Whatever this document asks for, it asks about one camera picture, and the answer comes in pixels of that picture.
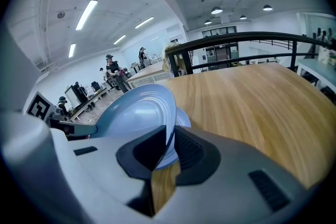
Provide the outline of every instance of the black slot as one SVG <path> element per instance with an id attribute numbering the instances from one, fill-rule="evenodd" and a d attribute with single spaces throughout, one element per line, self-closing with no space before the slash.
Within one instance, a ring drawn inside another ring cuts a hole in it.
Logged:
<path id="1" fill-rule="evenodd" d="M 262 170 L 256 170 L 248 174 L 260 194 L 275 212 L 290 203 L 286 195 L 275 182 Z"/>
<path id="2" fill-rule="evenodd" d="M 80 148 L 79 150 L 74 150 L 73 152 L 75 153 L 76 156 L 87 154 L 93 151 L 97 151 L 98 149 L 94 146 L 88 146 L 85 148 Z"/>

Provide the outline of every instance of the railing post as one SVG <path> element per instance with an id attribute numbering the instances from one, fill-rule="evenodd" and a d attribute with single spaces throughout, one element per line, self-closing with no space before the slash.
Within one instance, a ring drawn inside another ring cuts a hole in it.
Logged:
<path id="1" fill-rule="evenodd" d="M 174 77 L 178 77 L 179 69 L 177 68 L 177 65 L 176 65 L 176 62 L 175 62 L 174 53 L 168 54 L 168 59 L 169 59 L 169 62 L 170 62 L 170 66 L 173 70 Z"/>
<path id="2" fill-rule="evenodd" d="M 290 69 L 294 71 L 295 69 L 295 60 L 296 60 L 296 48 L 297 48 L 297 41 L 293 41 L 293 50 L 292 50 L 292 59 L 290 61 Z"/>
<path id="3" fill-rule="evenodd" d="M 187 51 L 182 52 L 182 57 L 184 61 L 184 66 L 185 66 L 185 71 L 187 72 L 188 75 L 193 74 L 193 69 L 191 67 L 191 62 L 190 62 L 190 57 L 189 53 Z"/>

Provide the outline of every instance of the pendant light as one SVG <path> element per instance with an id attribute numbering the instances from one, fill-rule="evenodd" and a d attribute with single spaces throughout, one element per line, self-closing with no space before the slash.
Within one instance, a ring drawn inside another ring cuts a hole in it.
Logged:
<path id="1" fill-rule="evenodd" d="M 270 5 L 266 4 L 266 5 L 263 7 L 263 10 L 268 11 L 268 10 L 273 10 L 273 9 L 272 9 L 272 7 L 271 7 Z"/>
<path id="2" fill-rule="evenodd" d="M 221 13 L 223 10 L 220 7 L 214 7 L 211 11 L 211 14 Z"/>

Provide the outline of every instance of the blue plate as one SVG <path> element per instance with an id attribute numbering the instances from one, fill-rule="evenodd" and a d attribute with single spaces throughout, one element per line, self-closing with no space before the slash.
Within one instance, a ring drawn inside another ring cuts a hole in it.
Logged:
<path id="1" fill-rule="evenodd" d="M 189 120 L 187 113 L 185 113 L 180 108 L 177 108 L 176 110 L 176 125 L 191 127 L 191 122 Z M 179 157 L 174 149 L 174 142 L 175 142 L 175 136 L 172 139 L 172 143 L 170 144 L 169 149 L 167 150 L 167 153 L 165 154 L 162 161 L 157 166 L 156 170 L 166 168 L 178 160 Z"/>
<path id="2" fill-rule="evenodd" d="M 166 125 L 166 142 L 174 131 L 176 103 L 173 93 L 159 84 L 134 88 L 116 99 L 96 123 L 92 138 L 127 135 L 145 128 Z"/>

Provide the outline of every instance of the floor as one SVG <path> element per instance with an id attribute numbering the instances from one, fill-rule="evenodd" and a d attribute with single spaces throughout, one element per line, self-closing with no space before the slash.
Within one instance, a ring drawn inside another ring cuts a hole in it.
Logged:
<path id="1" fill-rule="evenodd" d="M 82 124 L 95 124 L 98 121 L 100 115 L 105 111 L 105 109 L 114 100 L 116 100 L 118 97 L 122 95 L 122 91 L 117 91 L 113 89 L 109 92 L 109 95 L 111 98 L 109 98 L 107 94 L 102 97 L 103 102 L 105 104 L 101 100 L 99 100 L 96 103 L 96 106 L 93 108 L 93 110 L 89 110 L 88 112 L 83 112 L 82 114 L 80 114 L 79 115 L 80 120 L 77 122 Z"/>

